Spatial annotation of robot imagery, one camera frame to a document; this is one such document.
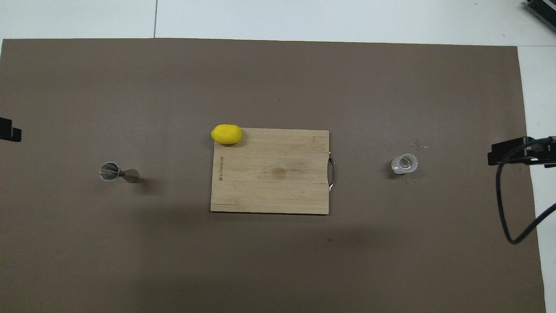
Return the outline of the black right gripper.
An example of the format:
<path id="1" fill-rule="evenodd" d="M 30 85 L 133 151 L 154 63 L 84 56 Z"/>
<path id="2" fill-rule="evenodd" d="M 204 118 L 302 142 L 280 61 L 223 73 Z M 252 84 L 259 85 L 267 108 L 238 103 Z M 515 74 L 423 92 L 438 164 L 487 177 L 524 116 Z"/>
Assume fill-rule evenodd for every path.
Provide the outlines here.
<path id="1" fill-rule="evenodd" d="M 542 165 L 544 168 L 556 167 L 556 137 L 554 136 L 541 139 L 526 137 L 524 141 L 502 141 L 492 144 L 491 151 L 488 152 L 488 165 L 498 165 L 508 153 L 523 144 L 528 146 L 510 156 L 506 161 L 507 163 L 524 162 L 528 166 Z"/>

